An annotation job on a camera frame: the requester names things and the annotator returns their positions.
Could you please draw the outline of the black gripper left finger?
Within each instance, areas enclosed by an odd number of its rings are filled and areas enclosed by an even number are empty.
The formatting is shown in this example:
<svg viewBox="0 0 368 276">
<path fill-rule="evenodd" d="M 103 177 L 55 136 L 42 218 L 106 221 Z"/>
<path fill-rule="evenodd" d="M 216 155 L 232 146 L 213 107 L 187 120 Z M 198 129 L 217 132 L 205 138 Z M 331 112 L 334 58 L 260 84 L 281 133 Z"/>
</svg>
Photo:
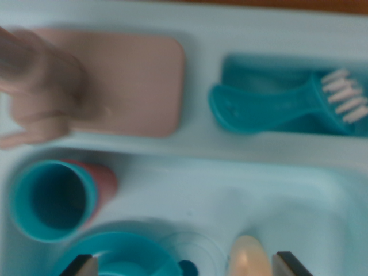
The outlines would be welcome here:
<svg viewBox="0 0 368 276">
<path fill-rule="evenodd" d="M 78 255 L 60 276 L 97 276 L 98 260 L 90 254 Z"/>
</svg>

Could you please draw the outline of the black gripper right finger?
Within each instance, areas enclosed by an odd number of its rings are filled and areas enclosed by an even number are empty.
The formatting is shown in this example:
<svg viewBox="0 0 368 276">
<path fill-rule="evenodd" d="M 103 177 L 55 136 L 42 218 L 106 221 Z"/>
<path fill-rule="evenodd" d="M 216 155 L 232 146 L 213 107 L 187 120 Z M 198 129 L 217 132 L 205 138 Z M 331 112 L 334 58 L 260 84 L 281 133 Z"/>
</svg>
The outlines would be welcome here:
<svg viewBox="0 0 368 276">
<path fill-rule="evenodd" d="M 312 276 L 311 272 L 290 252 L 278 251 L 272 256 L 273 276 Z"/>
</svg>

